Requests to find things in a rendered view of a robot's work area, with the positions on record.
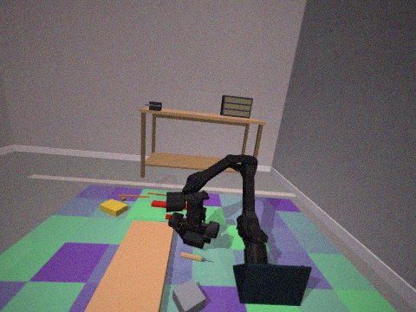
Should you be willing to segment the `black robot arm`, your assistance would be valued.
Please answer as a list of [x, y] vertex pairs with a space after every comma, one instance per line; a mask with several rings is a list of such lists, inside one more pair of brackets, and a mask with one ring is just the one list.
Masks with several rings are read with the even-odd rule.
[[205, 222], [206, 208], [203, 207], [203, 203], [204, 200], [210, 198], [205, 190], [202, 192], [199, 191], [210, 179], [228, 167], [232, 168], [240, 172], [243, 178], [243, 212], [237, 217], [236, 230], [245, 245], [244, 263], [270, 264], [268, 263], [266, 250], [268, 236], [260, 229], [259, 221], [255, 213], [254, 177], [257, 171], [257, 164], [257, 159], [251, 155], [227, 155], [206, 170], [195, 172], [188, 176], [182, 192], [167, 192], [166, 212], [183, 211], [187, 201], [187, 210], [191, 213], [200, 213], [203, 211], [202, 220]]

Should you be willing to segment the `orange panel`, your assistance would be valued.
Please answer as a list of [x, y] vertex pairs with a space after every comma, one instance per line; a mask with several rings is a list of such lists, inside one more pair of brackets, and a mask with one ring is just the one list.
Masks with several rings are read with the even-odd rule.
[[84, 312], [160, 312], [173, 233], [134, 220]]

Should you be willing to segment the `red long flat block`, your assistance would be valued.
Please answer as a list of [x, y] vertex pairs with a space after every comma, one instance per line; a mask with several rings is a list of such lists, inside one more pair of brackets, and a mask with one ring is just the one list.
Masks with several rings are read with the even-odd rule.
[[[161, 207], [161, 208], [166, 208], [166, 201], [157, 201], [157, 200], [154, 200], [154, 201], [151, 203], [151, 206], [152, 206], [152, 207]], [[186, 204], [186, 207], [184, 208], [184, 210], [187, 210], [187, 204]]]

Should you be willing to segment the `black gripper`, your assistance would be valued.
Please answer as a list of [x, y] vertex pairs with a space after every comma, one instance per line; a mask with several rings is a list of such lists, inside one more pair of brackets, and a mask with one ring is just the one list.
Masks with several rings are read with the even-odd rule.
[[191, 213], [187, 211], [185, 219], [183, 218], [184, 214], [174, 212], [169, 218], [168, 225], [172, 227], [182, 239], [185, 234], [184, 225], [196, 229], [204, 229], [205, 234], [202, 243], [202, 245], [204, 245], [208, 239], [217, 238], [220, 224], [213, 221], [210, 221], [209, 224], [202, 223], [202, 215], [203, 211], [200, 213]]

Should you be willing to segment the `wooden-handled awl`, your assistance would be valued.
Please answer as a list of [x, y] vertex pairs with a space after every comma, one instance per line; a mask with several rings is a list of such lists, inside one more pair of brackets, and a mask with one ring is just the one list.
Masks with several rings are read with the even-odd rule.
[[[189, 254], [189, 253], [184, 253], [184, 252], [181, 252], [181, 254], [180, 254], [180, 256], [181, 257], [184, 257], [184, 258], [189, 258], [189, 259], [192, 259], [192, 260], [197, 260], [197, 261], [204, 261], [204, 260], [206, 260], [204, 257], [201, 257], [201, 256], [197, 256], [197, 255], [193, 255], [193, 254]], [[206, 260], [206, 261], [210, 261], [210, 262], [213, 262], [213, 261], [211, 261], [211, 260]]]

